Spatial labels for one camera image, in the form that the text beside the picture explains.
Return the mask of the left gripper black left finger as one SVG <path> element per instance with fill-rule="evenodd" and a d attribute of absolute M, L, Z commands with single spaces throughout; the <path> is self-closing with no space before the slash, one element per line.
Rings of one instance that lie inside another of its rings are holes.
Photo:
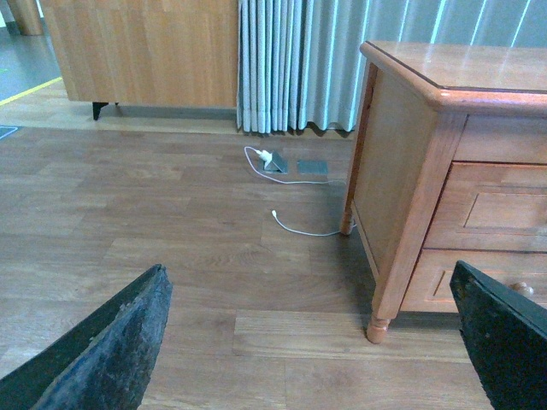
<path fill-rule="evenodd" d="M 1 380 L 3 409 L 136 409 L 150 382 L 173 286 L 154 265 Z"/>

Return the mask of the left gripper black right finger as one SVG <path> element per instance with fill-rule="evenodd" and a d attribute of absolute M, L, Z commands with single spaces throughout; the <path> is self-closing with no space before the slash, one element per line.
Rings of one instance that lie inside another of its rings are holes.
<path fill-rule="evenodd" d="M 546 309 L 458 261 L 450 290 L 474 370 L 495 409 L 546 408 Z"/>

